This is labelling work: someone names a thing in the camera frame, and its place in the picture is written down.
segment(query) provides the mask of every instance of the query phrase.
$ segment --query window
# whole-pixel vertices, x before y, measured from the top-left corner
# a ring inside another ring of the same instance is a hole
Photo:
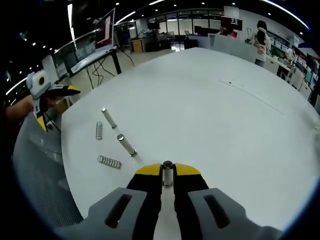
[[[209,28],[209,12],[206,10],[194,10],[193,12],[193,28],[195,26]]]
[[[221,12],[209,11],[209,28],[219,30],[221,27]]]
[[[156,21],[159,23],[160,29],[159,33],[167,33],[167,23],[166,23],[166,16],[157,16]]]
[[[166,24],[168,33],[171,35],[179,35],[177,13],[171,13],[166,16]]]
[[[192,14],[191,11],[178,12],[180,35],[192,34]]]
[[[136,23],[128,23],[127,28],[129,30],[130,33],[130,38],[136,38],[137,37],[137,28],[136,28]]]
[[[148,19],[148,23],[155,23],[156,22],[156,18],[152,17]]]

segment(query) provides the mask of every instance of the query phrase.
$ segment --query black cable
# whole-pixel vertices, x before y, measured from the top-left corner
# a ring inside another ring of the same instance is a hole
[[[61,133],[61,130],[57,127],[57,125],[54,124],[54,121],[51,120],[51,118],[48,116],[48,114],[45,112],[44,113],[46,115],[46,117],[51,121],[51,123],[53,124],[53,126],[55,126],[55,128]]]
[[[108,70],[106,70],[105,67],[102,65],[102,63],[100,63],[100,66],[103,68],[103,70],[104,70],[105,72],[107,72],[108,74],[110,74],[110,75],[112,75],[112,76],[115,77],[116,75],[114,75],[113,73],[111,73],[111,72],[109,72]]]
[[[97,76],[97,77],[102,77],[101,80],[98,79],[98,86],[101,85],[101,83],[102,83],[102,81],[103,81],[103,79],[104,79],[104,77],[98,73],[98,69],[99,69],[100,67],[102,67],[102,69],[103,69],[105,72],[107,72],[108,74],[110,74],[110,75],[112,75],[113,77],[115,77],[115,75],[114,75],[112,72],[106,70],[105,67],[103,66],[103,63],[104,63],[104,61],[106,60],[106,58],[107,58],[107,56],[104,57],[104,59],[102,60],[102,62],[100,62],[99,60],[97,61],[97,62],[99,63],[98,67],[96,67],[96,65],[93,64],[95,70],[92,72],[92,74],[95,75],[95,76]]]
[[[132,62],[132,65],[135,67],[134,61],[133,61],[132,58],[131,58],[128,54],[126,54],[125,51],[121,48],[120,43],[119,43],[119,45],[118,45],[116,38],[114,38],[114,41],[115,41],[116,47],[117,47],[118,49],[120,49],[120,51],[123,52],[123,53],[130,59],[130,61]]]
[[[98,77],[98,83],[97,83],[97,86],[99,86],[100,84],[99,84],[99,82],[100,82],[100,77],[101,77],[101,82],[102,82],[102,80],[104,79],[104,76],[102,76],[102,75],[100,75],[99,74],[99,72],[98,72],[98,68],[96,67],[96,63],[94,62],[93,63],[93,66],[94,66],[94,71],[92,72],[92,75],[94,75],[94,76],[96,76],[96,77]]]
[[[94,89],[94,86],[93,86],[93,84],[92,84],[92,80],[91,80],[91,77],[90,77],[89,70],[88,70],[88,67],[87,67],[87,66],[85,67],[85,70],[86,70],[86,73],[87,73],[88,76],[89,76],[90,83],[91,83],[91,88],[92,88],[92,90],[93,90],[93,89]]]

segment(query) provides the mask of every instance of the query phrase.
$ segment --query person's arm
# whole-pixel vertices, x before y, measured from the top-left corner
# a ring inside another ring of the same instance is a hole
[[[18,101],[12,106],[5,109],[5,115],[8,123],[16,124],[23,120],[32,110],[33,99],[32,96],[26,96],[24,99]]]
[[[253,44],[255,38],[255,31],[253,31],[250,36],[245,40],[247,44]]]

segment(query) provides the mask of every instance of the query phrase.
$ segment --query metal pin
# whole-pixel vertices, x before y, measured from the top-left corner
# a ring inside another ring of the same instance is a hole
[[[101,109],[101,112],[103,113],[105,119],[109,122],[109,124],[111,125],[112,129],[115,129],[117,127],[117,124],[114,122],[114,120],[112,119],[112,117],[110,116],[109,112],[107,111],[107,109],[104,107]]]
[[[165,161],[163,164],[163,182],[162,182],[162,185],[163,187],[165,188],[170,188],[174,185],[174,181],[173,181],[173,173],[174,173],[174,170],[173,170],[173,167],[174,167],[174,164],[171,162],[171,161]]]
[[[125,150],[128,151],[131,157],[134,157],[137,155],[137,151],[130,145],[130,143],[127,141],[125,136],[123,134],[119,134],[116,139],[122,144],[122,146],[125,148]]]

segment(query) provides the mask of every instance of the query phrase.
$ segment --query ceiling light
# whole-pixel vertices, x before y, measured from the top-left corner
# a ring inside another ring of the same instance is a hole
[[[18,85],[20,85],[21,83],[23,83],[24,81],[26,81],[27,80],[27,78],[25,77],[24,79],[22,79],[20,82],[18,82],[17,84],[15,84],[12,88],[10,88],[6,93],[5,93],[5,95],[8,95],[9,93],[11,93],[11,91],[13,90],[13,89],[15,89]]]
[[[75,40],[75,31],[74,28],[72,27],[72,3],[67,6],[67,11],[68,11],[68,19],[69,19],[69,28],[70,28],[70,33],[71,33],[71,38],[72,40]]]
[[[129,13],[127,16],[124,16],[123,18],[121,18],[119,21],[116,22],[116,24],[121,23],[123,20],[125,20],[126,18],[130,17],[131,15],[135,14],[136,12],[133,11],[131,13]]]
[[[269,1],[269,0],[260,0],[260,1],[263,1],[267,4],[271,4],[275,7],[277,7],[278,9],[281,9],[282,11],[285,11],[287,14],[290,14],[292,17],[294,17],[295,19],[297,19],[300,23],[302,23],[308,30],[310,30],[310,28],[308,27],[307,24],[305,24],[300,18],[298,18],[296,15],[294,15],[293,13],[291,13],[290,11],[288,11],[287,9],[283,8],[282,6],[279,6],[278,4],[275,4],[274,2],[272,1]]]
[[[154,2],[149,3],[149,5],[157,4],[157,3],[160,3],[160,2],[163,2],[163,1],[164,1],[164,0],[157,0],[157,1],[154,1]]]

